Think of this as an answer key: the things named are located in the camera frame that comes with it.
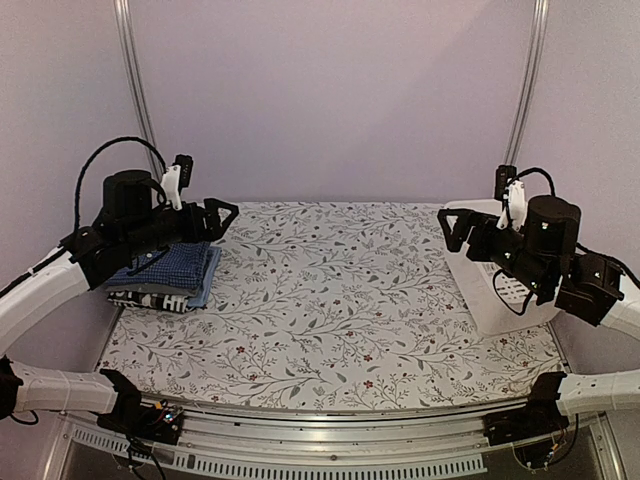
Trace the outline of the light blue shirt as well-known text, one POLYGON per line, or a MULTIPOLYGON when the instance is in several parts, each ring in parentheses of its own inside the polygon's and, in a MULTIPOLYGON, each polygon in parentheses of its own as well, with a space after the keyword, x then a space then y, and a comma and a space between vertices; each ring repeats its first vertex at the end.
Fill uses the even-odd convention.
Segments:
POLYGON ((215 271, 221 258, 222 250, 219 247, 210 247, 207 253, 207 262, 202 283, 194 297, 187 302, 187 310, 204 309, 209 301, 215 271))

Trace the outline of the blue checked long sleeve shirt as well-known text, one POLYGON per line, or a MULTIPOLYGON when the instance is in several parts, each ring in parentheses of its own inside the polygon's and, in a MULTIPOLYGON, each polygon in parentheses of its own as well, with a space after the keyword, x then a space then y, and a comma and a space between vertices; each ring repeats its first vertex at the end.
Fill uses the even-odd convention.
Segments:
POLYGON ((141 255, 134 269, 119 270, 105 285, 162 284, 199 289, 210 247, 214 246, 208 242, 181 243, 171 246, 165 254, 156 251, 141 255))

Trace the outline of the grey shirt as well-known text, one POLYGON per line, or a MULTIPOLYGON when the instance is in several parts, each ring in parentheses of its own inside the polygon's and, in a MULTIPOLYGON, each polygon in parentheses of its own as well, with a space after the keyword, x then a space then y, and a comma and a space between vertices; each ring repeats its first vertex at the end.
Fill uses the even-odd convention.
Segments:
POLYGON ((166 294, 166 295, 181 295, 186 297, 194 297, 199 293, 199 289, 187 289, 172 287, 162 284, 131 284, 131 285, 115 285, 107 286, 105 288, 107 292, 136 292, 143 294, 166 294))

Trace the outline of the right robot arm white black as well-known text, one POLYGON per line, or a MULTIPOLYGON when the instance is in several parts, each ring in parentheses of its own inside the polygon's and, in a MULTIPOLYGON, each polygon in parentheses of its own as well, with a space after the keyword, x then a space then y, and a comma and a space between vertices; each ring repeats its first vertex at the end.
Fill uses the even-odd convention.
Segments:
MULTIPOLYGON (((554 306, 586 323, 632 337, 639 335, 639 280, 621 261, 581 246, 578 206, 549 195, 528 202, 521 228, 500 227, 496 215, 467 208, 439 211, 446 247, 499 272, 528 289, 527 298, 554 306)), ((517 427, 537 436, 555 418, 639 405, 636 370, 600 375, 552 372, 540 375, 517 427)))

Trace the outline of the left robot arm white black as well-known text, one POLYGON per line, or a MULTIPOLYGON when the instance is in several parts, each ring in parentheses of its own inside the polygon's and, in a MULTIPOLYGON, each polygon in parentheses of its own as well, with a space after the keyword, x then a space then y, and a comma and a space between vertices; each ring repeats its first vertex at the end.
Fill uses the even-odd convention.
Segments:
MULTIPOLYGON (((207 198, 179 210, 157 207, 131 220, 102 214, 93 225, 64 238, 58 248, 1 292, 1 350, 68 301, 96 289, 142 254, 175 243, 214 242, 239 208, 207 198)), ((77 373, 37 368, 1 358, 1 415, 88 411, 107 415, 128 434, 148 426, 140 391, 120 372, 77 373)))

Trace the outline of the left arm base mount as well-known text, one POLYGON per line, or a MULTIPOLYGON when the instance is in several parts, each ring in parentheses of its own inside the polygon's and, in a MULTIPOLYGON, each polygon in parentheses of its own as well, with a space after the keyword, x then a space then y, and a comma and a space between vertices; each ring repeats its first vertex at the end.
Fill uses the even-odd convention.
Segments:
POLYGON ((97 415, 100 428, 135 439, 166 445, 177 445, 184 423, 184 409, 170 405, 166 399, 153 405, 142 404, 142 394, 123 374, 101 369, 117 393, 114 406, 107 413, 97 415))

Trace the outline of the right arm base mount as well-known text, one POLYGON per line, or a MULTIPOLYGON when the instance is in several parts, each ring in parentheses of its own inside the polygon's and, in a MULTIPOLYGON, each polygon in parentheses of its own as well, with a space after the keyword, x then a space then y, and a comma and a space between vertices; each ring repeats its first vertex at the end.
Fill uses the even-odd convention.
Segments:
POLYGON ((569 418, 560 413, 557 401, 564 372, 541 374, 524 406, 489 413, 482 417, 483 435, 491 446, 526 440, 566 429, 569 418))

